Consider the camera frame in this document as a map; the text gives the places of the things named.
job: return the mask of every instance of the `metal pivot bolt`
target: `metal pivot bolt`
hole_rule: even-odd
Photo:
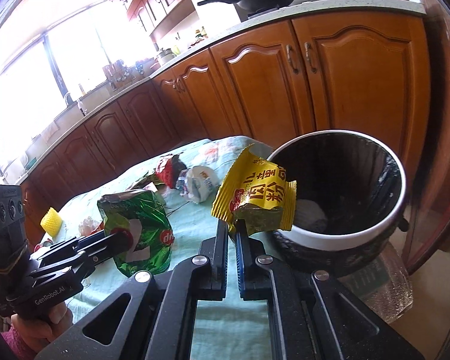
[[[320,280],[320,281],[325,281],[325,280],[328,280],[330,278],[329,273],[327,271],[324,271],[324,270],[317,271],[313,275],[315,275],[315,278],[317,280]]]
[[[135,280],[139,283],[146,283],[151,279],[151,275],[147,271],[140,271],[135,273]]]
[[[260,264],[268,265],[273,262],[274,258],[268,254],[262,254],[261,256],[257,257],[257,262]]]
[[[207,258],[205,256],[195,256],[192,258],[192,263],[194,263],[196,266],[202,266],[204,264],[207,264]]]

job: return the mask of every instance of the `green plastic package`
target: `green plastic package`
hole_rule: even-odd
[[[121,273],[130,277],[137,271],[147,270],[156,275],[168,269],[174,237],[154,192],[130,190],[104,195],[97,205],[106,235],[126,230],[133,237],[132,248],[114,257]]]

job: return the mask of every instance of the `human hand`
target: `human hand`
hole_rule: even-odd
[[[73,315],[65,302],[52,307],[48,318],[52,322],[50,325],[38,319],[24,320],[17,314],[12,315],[11,320],[25,344],[38,353],[72,326]]]

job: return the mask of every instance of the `yellow snack wrapper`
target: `yellow snack wrapper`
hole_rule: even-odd
[[[291,230],[295,214],[296,181],[286,181],[285,169],[264,160],[246,147],[218,190],[211,214],[228,223],[245,219],[248,235]]]

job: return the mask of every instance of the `kitchen counter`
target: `kitchen counter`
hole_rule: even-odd
[[[22,175],[18,180],[17,184],[22,183],[27,176],[38,166],[38,164],[44,159],[49,152],[53,151],[57,145],[59,145],[73,130],[75,130],[78,126],[82,125],[89,118],[97,114],[99,111],[107,107],[109,104],[114,102],[119,97],[123,96],[125,93],[133,90],[139,85],[151,80],[156,77],[163,71],[171,68],[176,63],[186,59],[187,57],[210,47],[212,44],[218,43],[226,38],[237,35],[239,33],[251,30],[253,28],[263,26],[264,24],[273,23],[274,21],[280,21],[285,19],[291,19],[296,16],[303,16],[306,14],[312,14],[315,12],[324,12],[324,11],[337,11],[337,10],[349,10],[349,9],[370,9],[370,10],[384,10],[384,11],[392,11],[397,13],[406,13],[408,15],[416,15],[423,16],[425,15],[425,9],[422,4],[407,1],[407,0],[318,0],[307,3],[302,3],[300,5],[293,5],[291,7],[281,8],[277,11],[270,12],[258,17],[255,17],[251,20],[244,21],[234,27],[229,28],[226,31],[221,32],[220,34],[207,38],[206,40],[200,42],[196,46],[188,49],[186,52],[176,56],[174,59],[160,67],[156,72],[154,72],[151,76],[144,78],[136,83],[130,85],[124,90],[120,91],[110,99],[103,102],[101,105],[96,107],[93,111],[91,111],[87,116],[80,119],[74,126],[72,126],[65,134],[63,134],[56,142],[54,142],[44,153],[37,159],[36,163],[27,171],[24,175]]]

